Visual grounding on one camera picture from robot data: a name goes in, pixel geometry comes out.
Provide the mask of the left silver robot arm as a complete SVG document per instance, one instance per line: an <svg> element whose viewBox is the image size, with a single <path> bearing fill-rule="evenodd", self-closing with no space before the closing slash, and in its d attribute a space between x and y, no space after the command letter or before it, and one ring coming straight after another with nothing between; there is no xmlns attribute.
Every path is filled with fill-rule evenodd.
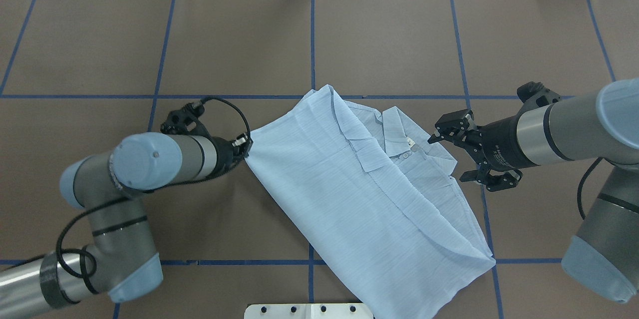
<svg viewBox="0 0 639 319"><path fill-rule="evenodd" d="M81 214L53 251L1 272L1 317L29 319L102 293L120 304L155 290L163 273L144 196L218 178L244 160L252 144L249 133L232 141L137 133L68 167L60 192Z"/></svg>

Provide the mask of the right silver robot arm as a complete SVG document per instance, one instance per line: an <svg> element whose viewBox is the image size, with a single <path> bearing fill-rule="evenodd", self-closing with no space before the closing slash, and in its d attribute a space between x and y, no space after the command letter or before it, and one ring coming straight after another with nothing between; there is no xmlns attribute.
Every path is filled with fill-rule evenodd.
<svg viewBox="0 0 639 319"><path fill-rule="evenodd" d="M625 304L639 285L639 81L568 99L540 82L517 89L521 109L477 125L473 111L443 114L430 144L447 141L476 164L461 175L489 192L516 187L529 167L592 159L577 187L582 224L561 260L573 280Z"/></svg>

